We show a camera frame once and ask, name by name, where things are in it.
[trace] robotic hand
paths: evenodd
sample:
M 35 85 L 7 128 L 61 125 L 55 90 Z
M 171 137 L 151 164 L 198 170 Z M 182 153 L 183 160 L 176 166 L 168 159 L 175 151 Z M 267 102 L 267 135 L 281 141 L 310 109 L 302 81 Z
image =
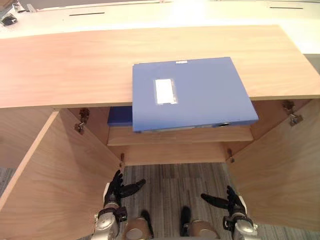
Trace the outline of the robotic hand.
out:
M 135 194 L 146 183 L 142 179 L 136 183 L 123 185 L 123 174 L 118 170 L 113 180 L 106 185 L 103 209 L 95 216 L 95 229 L 91 240 L 114 240 L 119 233 L 119 223 L 126 221 L 128 214 L 121 199 Z
M 231 232 L 233 240 L 260 240 L 257 227 L 247 216 L 247 208 L 241 196 L 238 196 L 232 187 L 227 186 L 226 199 L 202 193 L 201 198 L 209 204 L 227 209 L 229 216 L 223 217 L 223 228 Z

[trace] striped carpet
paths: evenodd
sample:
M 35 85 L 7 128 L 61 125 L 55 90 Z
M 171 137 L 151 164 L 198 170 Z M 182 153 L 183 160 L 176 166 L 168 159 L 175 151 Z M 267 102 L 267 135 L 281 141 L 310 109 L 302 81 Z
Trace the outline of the striped carpet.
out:
M 15 170 L 0 168 L 0 194 L 3 193 Z M 212 223 L 223 240 L 231 240 L 223 230 L 222 219 L 228 212 L 212 207 L 200 198 L 201 193 L 226 198 L 226 187 L 231 184 L 224 163 L 193 163 L 128 166 L 124 182 L 130 184 L 145 178 L 145 186 L 135 195 L 122 200 L 129 218 L 139 216 L 141 210 L 149 211 L 155 237 L 179 236 L 179 214 L 182 206 L 191 208 L 192 219 Z M 290 227 L 260 224 L 263 240 L 320 240 L 320 232 Z

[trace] open cabinet door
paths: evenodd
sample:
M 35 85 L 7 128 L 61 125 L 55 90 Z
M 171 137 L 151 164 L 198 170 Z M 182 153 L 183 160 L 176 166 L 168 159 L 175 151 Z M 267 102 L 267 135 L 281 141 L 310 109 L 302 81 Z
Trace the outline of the open cabinet door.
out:
M 320 99 L 234 156 L 228 167 L 254 222 L 320 231 Z
M 103 192 L 120 161 L 77 118 L 55 111 L 0 199 L 0 239 L 76 240 L 94 230 Z

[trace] white label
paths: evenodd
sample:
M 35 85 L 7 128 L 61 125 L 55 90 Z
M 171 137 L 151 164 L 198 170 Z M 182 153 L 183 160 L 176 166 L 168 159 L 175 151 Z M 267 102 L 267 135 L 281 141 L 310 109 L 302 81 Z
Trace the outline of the white label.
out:
M 156 103 L 157 104 L 176 104 L 173 82 L 171 79 L 155 80 Z
M 176 63 L 176 64 L 187 64 L 188 61 L 187 61 L 187 60 L 184 60 L 184 61 L 176 61 L 175 63 Z

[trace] wooden board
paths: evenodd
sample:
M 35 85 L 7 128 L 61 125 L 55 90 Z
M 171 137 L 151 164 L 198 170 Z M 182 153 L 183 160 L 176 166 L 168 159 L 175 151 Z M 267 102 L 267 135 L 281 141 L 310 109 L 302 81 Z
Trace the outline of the wooden board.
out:
M 302 108 L 310 100 L 309 99 L 292 99 L 295 105 L 295 111 Z M 264 100 L 253 101 L 252 104 L 259 116 L 259 121 L 251 125 L 253 138 L 258 140 L 264 134 L 280 124 L 288 118 L 287 112 L 283 108 L 283 100 Z M 233 154 L 248 146 L 252 141 L 230 141 L 224 144 L 225 149 L 231 149 Z
M 301 108 L 229 163 L 254 221 L 320 231 L 320 100 Z
M 145 144 L 109 146 L 126 166 L 153 164 L 222 163 L 226 156 L 221 143 Z
M 82 108 L 69 108 L 69 111 L 80 120 L 79 112 Z M 90 131 L 103 143 L 107 144 L 109 136 L 109 125 L 108 117 L 110 107 L 90 107 L 89 120 L 85 127 L 90 129 Z
M 135 133 L 132 127 L 110 128 L 108 146 L 143 144 L 192 144 L 208 142 L 251 141 L 249 126 L 193 128 L 176 131 Z
M 8 7 L 12 2 L 13 0 L 0 0 L 0 11 Z
M 49 117 L 0 198 L 0 239 L 75 240 L 94 214 L 118 158 L 67 109 Z
M 276 25 L 57 33 L 0 39 L 0 52 L 0 108 L 130 105 L 133 64 L 217 57 L 232 58 L 252 100 L 320 97 L 317 71 Z
M 0 109 L 0 167 L 19 166 L 52 112 L 50 107 Z

